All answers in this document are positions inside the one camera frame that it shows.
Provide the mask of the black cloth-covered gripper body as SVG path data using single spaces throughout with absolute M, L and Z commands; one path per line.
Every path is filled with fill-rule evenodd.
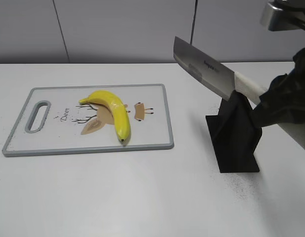
M 305 48 L 293 56 L 294 68 L 272 80 L 251 113 L 255 127 L 305 123 Z

